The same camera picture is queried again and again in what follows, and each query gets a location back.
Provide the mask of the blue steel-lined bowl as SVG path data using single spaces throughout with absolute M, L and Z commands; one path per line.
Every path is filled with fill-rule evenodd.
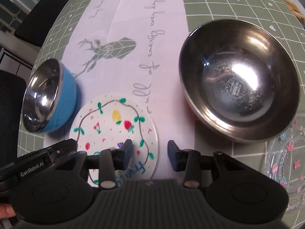
M 23 125 L 31 133 L 57 131 L 70 119 L 76 102 L 73 75 L 61 61 L 46 60 L 28 83 L 22 106 Z

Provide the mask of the orange steel-lined bowl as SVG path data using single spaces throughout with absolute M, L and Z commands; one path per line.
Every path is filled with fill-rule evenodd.
M 297 113 L 300 84 L 284 46 L 246 21 L 197 27 L 179 56 L 186 100 L 211 130 L 240 143 L 279 136 Z

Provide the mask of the white fruit-painted plate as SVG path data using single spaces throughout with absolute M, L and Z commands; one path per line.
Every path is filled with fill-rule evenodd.
M 119 149 L 130 139 L 133 153 L 124 171 L 116 171 L 116 181 L 150 179 L 155 171 L 159 142 L 156 127 L 145 108 L 121 94 L 98 96 L 77 113 L 69 137 L 79 151 L 98 155 L 105 149 Z

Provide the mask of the clear floral glass plate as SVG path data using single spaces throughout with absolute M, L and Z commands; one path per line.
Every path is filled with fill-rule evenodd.
M 304 205 L 304 113 L 269 143 L 265 175 L 286 189 L 288 211 Z

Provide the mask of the white cabinet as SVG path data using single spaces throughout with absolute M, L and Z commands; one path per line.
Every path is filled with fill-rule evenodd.
M 1 47 L 5 48 L 13 56 L 22 61 L 27 67 L 33 70 L 40 47 L 20 40 L 12 34 L 1 31 Z

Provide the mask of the green and white tablecloth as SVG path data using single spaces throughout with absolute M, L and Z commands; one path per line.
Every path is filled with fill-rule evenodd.
M 304 85 L 304 30 L 283 0 L 69 0 L 34 63 L 61 60 L 76 75 L 78 106 L 120 93 L 141 103 L 159 136 L 153 178 L 175 178 L 166 157 L 173 139 L 203 154 L 222 150 L 255 169 L 267 145 L 241 145 L 208 130 L 190 110 L 178 73 L 181 46 L 199 25 L 239 19 L 260 26 L 287 49 Z

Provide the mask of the black wooden chair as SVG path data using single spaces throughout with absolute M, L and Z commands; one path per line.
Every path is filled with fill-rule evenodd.
M 14 32 L 14 36 L 42 47 L 49 30 L 69 0 L 40 0 Z

